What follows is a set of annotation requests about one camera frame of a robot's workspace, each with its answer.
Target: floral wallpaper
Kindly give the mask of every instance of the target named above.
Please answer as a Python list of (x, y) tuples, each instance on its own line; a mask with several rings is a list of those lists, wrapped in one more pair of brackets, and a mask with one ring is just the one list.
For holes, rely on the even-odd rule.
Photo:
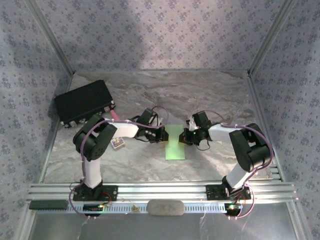
[(65, 72), (23, 1), (0, 2), (0, 239), (19, 224), (30, 183), (39, 179)]
[(282, 0), (39, 0), (76, 72), (246, 70)]
[(299, 0), (255, 76), (288, 181), (320, 239), (320, 3)]

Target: black mounting plate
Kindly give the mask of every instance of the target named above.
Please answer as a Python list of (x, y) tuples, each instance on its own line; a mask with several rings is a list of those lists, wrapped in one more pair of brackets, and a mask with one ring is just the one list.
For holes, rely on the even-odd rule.
[(240, 191), (237, 191), (237, 193), (232, 194), (230, 196), (227, 196), (226, 187), (220, 184), (215, 185), (206, 185), (205, 186), (205, 192), (206, 192), (206, 199), (208, 201), (213, 200), (236, 200), (239, 197), (239, 200), (250, 200), (251, 199), (251, 193), (250, 188), (245, 186)]
[(75, 193), (73, 195), (73, 201), (75, 202), (106, 202), (106, 201), (116, 201), (118, 196), (118, 186), (116, 185), (100, 185), (99, 186), (99, 194), (93, 195), (93, 194), (87, 194), (87, 191), (82, 187), (77, 187), (75, 189)]

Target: green sponge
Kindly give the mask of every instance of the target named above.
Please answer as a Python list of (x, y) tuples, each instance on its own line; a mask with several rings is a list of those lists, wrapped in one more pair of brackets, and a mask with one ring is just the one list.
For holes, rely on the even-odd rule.
[(165, 125), (169, 134), (169, 141), (165, 144), (165, 160), (185, 160), (185, 144), (179, 142), (179, 135), (183, 132), (182, 125)]

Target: marble floor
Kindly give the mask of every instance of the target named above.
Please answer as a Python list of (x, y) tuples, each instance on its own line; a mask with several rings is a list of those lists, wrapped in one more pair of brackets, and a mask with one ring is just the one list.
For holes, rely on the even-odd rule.
[[(126, 73), (78, 73), (70, 90), (95, 80), (105, 80), (122, 119), (141, 114), (145, 108), (161, 105), (169, 111), (169, 124), (183, 124), (192, 114), (214, 110), (230, 124), (255, 122), (253, 106), (246, 90), (246, 72), (220, 71), (143, 71)], [(158, 111), (160, 117), (165, 112)], [(212, 122), (221, 122), (208, 113)], [(44, 182), (70, 183), (82, 177), (81, 157), (72, 143), (81, 128), (59, 127), (50, 153)], [(109, 146), (101, 157), (104, 182), (221, 180), (237, 160), (228, 143), (210, 142), (200, 151), (185, 146), (185, 160), (165, 160), (164, 143), (145, 143), (126, 138), (125, 147)], [(206, 147), (202, 141), (200, 148)], [(263, 170), (256, 178), (270, 178)]]

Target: black electronics enclosure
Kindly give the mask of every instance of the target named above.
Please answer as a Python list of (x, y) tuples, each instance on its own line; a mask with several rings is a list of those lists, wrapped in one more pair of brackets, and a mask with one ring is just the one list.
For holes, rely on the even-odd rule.
[(103, 80), (97, 80), (54, 98), (61, 124), (66, 128), (86, 122), (96, 113), (115, 108), (113, 98)]

